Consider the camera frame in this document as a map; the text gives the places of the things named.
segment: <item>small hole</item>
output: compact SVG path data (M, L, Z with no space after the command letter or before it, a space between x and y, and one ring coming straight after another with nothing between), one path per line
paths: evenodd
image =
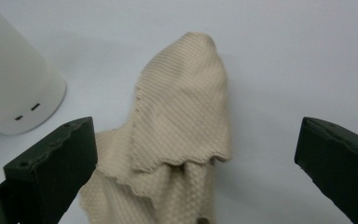
M21 120L22 119L22 115L16 117L14 120Z
M39 106L40 106L40 104L36 104L36 105L34 105L34 107L31 108L31 110L34 111L34 110L36 110Z
M28 161L23 161L19 164L19 167L26 167L28 166L30 163Z

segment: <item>beige cloth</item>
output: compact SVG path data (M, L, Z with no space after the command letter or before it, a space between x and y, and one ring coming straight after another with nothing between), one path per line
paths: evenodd
M230 158L227 75L212 39L187 33L146 66L117 130L96 134L81 189L92 224L215 223L213 159Z

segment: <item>white cylindrical container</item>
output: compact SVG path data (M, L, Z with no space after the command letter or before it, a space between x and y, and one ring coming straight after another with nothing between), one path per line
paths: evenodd
M65 80L0 15L0 133L23 133L46 120L65 95Z

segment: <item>white table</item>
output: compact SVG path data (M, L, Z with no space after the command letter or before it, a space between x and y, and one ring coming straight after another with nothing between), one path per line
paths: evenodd
M58 111L0 134L2 167L56 127L119 127L146 63L187 31L227 67L234 159L217 165L219 223L351 223L294 163L303 117L358 133L358 1L0 0L0 12L66 78ZM74 201L61 223L88 223Z

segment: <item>knitted towel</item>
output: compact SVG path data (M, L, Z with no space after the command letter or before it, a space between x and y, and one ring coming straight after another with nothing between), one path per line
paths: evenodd
M117 130L96 134L81 189L92 224L215 223L213 159L230 158L227 75L212 39L187 33L144 69Z

